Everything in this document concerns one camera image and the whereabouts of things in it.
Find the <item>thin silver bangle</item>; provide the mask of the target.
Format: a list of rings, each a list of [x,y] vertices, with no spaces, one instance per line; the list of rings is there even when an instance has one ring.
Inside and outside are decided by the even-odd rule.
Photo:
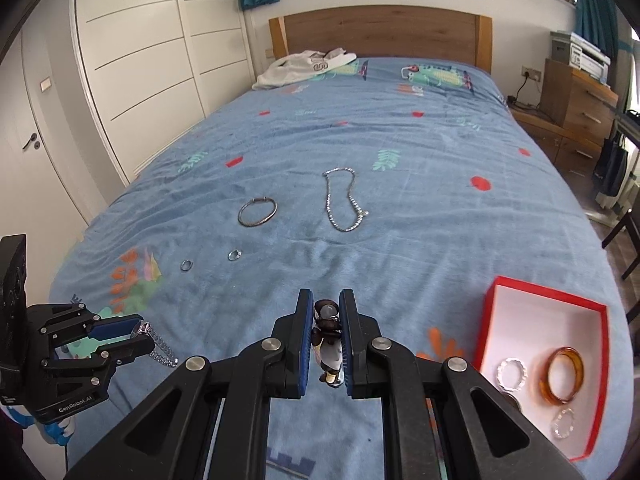
[[[274,198],[254,197],[241,206],[236,218],[244,228],[257,228],[271,221],[278,210],[279,205]]]

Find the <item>red white jewelry box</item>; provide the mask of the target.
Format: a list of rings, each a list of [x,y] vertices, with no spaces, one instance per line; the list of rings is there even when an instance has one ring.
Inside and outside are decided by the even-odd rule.
[[[604,304],[505,276],[486,292],[475,368],[573,462],[596,445],[609,353]]]

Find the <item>amber resin bangle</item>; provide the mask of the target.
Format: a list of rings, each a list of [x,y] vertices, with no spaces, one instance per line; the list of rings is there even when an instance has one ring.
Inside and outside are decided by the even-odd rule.
[[[565,405],[574,400],[584,381],[582,356],[572,347],[561,347],[553,350],[544,362],[538,384],[545,401]]]

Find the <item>dark tortoiseshell bangle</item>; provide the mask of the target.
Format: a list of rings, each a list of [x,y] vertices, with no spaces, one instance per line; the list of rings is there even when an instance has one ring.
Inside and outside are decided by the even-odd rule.
[[[512,393],[503,392],[502,396],[506,399],[506,402],[516,408],[519,412],[522,410],[520,402],[518,402],[518,399]]]

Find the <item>blue patterned bedspread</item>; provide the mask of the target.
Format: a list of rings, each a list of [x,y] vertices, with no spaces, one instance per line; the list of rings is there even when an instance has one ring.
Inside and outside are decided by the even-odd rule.
[[[244,228],[239,209],[278,213]],[[58,272],[102,316],[137,313],[179,359],[235,356],[302,288],[362,313],[417,356],[475,356],[498,276],[604,304],[610,364],[589,479],[615,470],[634,375],[608,257],[576,197],[466,64],[369,58],[253,90],[193,127],[88,227]]]

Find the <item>white door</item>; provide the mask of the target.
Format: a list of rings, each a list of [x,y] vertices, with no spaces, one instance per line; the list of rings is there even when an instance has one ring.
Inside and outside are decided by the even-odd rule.
[[[70,32],[21,32],[1,63],[1,233],[27,237],[27,300],[80,299],[58,272],[124,186],[80,81]]]

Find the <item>white garment on bed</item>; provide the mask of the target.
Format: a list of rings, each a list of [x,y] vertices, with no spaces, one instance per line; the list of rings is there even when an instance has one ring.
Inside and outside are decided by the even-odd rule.
[[[336,48],[328,53],[305,50],[288,54],[275,60],[260,74],[252,89],[269,90],[297,84],[352,64],[356,59],[355,53],[347,52],[343,48]]]

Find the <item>low wooden nightstand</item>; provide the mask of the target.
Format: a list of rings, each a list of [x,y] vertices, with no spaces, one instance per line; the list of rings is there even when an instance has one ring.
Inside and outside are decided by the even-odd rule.
[[[599,144],[582,134],[558,126],[538,110],[511,107],[510,112],[563,177],[576,182],[591,179],[601,154]]]

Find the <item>wooden headboard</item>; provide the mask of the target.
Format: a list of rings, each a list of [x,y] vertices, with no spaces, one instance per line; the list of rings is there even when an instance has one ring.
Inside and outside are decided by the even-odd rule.
[[[273,54],[341,47],[360,58],[436,58],[492,67],[492,19],[427,6],[340,6],[269,21]]]

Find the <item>white wardrobe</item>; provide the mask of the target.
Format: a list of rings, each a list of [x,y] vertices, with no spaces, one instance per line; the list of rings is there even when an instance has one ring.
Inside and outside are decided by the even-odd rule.
[[[132,181],[254,82],[239,0],[75,0],[89,96]]]

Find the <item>dark hanging bag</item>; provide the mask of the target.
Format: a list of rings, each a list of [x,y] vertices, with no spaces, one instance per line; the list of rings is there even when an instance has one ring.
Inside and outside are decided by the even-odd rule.
[[[603,143],[600,157],[592,173],[596,202],[603,210],[612,209],[628,177],[628,151],[625,136],[616,133]]]

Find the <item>wooden drawer cabinet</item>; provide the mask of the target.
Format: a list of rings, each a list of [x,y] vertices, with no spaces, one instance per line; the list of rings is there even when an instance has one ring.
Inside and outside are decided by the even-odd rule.
[[[547,58],[539,109],[580,138],[602,145],[610,136],[618,95],[588,73]]]

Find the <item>white printer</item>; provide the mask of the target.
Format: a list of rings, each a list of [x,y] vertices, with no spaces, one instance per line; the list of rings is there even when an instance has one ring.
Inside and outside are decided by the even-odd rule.
[[[574,32],[550,32],[551,58],[576,70],[586,72],[600,82],[608,83],[611,59],[591,42]]]

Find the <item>right teal curtain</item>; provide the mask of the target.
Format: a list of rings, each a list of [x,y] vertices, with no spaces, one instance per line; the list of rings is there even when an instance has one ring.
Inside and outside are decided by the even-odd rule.
[[[618,28],[613,0],[577,0],[575,32],[609,58],[616,58]]]

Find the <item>wall power socket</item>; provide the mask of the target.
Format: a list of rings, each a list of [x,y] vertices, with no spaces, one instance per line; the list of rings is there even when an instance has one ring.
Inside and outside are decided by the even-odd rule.
[[[521,75],[523,77],[527,77],[528,79],[536,82],[541,82],[542,73],[540,70],[535,70],[531,67],[523,66],[521,69]]]

